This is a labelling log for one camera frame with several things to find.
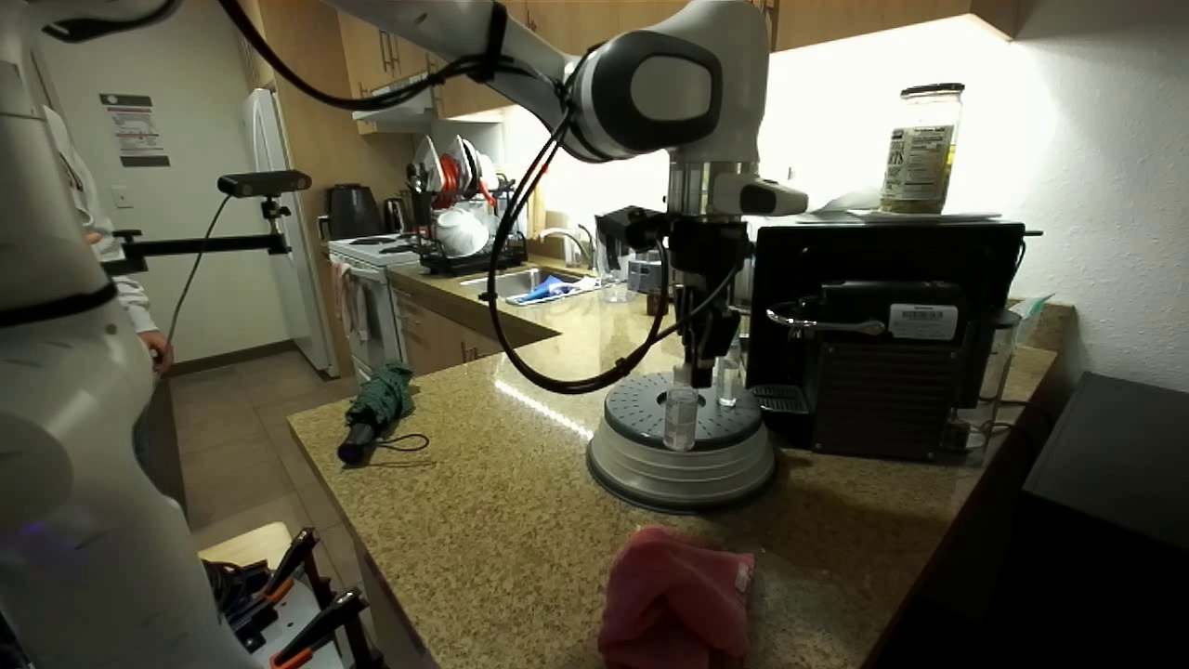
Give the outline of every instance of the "glass jar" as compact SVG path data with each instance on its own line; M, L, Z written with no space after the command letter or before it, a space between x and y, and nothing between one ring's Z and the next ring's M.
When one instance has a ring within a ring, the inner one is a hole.
M900 123L893 129L887 170L886 170L886 214L926 214L944 209L954 160L954 127L964 115L960 82L933 82L903 91Z

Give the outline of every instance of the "refrigerator door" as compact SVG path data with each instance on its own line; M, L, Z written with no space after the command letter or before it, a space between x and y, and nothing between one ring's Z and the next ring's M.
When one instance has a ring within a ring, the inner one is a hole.
M277 100L277 91L253 91L248 106L248 141L253 141L253 170L291 170L291 137L288 120ZM284 209L291 209L288 219L278 219L278 234L288 234L291 253L272 262L288 328L305 360L324 374L340 376L336 340L332 340L332 318L324 300L320 263L317 263L317 234L310 227L310 214L301 209L301 198L288 193L278 198Z

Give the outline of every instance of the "kitchen counter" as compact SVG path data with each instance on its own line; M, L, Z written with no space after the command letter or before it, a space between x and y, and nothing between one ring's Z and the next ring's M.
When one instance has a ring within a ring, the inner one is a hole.
M478 313L457 278L394 278ZM507 308L522 328L558 333L524 356L549 376L591 376L632 349L643 300L597 295ZM677 344L643 369L670 369ZM1053 355L1021 349L1012 400L1025 402ZM585 448L601 396L537 392L507 356L417 380L403 434L425 453L381 450L346 473L336 458L346 402L295 413L291 429L353 525L381 579L438 667L601 667L601 585L638 525L670 525L727 552L752 552L752 667L861 667L997 450L969 465L900 465L784 450L758 501L715 517L637 510L586 478Z

